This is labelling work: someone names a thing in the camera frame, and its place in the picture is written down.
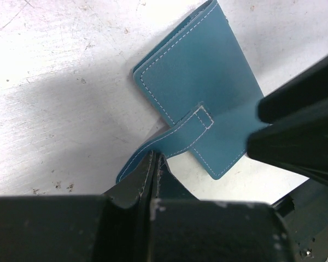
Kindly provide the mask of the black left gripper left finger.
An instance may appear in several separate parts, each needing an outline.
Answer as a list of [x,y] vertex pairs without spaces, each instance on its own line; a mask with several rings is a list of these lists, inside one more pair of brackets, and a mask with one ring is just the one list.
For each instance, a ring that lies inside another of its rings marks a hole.
[[0,261],[146,261],[154,169],[149,152],[100,195],[0,197]]

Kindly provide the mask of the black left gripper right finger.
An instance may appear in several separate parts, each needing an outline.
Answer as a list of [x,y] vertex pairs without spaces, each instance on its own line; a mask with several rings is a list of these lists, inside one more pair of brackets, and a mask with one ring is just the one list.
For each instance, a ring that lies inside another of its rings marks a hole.
[[294,261],[281,216],[265,203],[198,200],[159,156],[150,204],[151,261]]

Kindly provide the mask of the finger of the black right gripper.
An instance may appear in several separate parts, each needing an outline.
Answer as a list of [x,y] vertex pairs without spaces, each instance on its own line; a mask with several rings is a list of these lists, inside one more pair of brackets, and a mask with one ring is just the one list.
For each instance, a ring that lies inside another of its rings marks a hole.
[[260,100],[249,158],[328,186],[328,55]]

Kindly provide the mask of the blue leather card holder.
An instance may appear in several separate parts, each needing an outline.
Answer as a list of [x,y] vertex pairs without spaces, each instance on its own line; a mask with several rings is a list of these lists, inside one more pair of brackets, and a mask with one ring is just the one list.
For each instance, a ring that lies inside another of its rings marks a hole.
[[117,176],[123,180],[149,151],[166,158],[190,151],[220,179],[263,127],[263,94],[217,1],[206,1],[133,69],[138,88],[169,130],[145,142]]

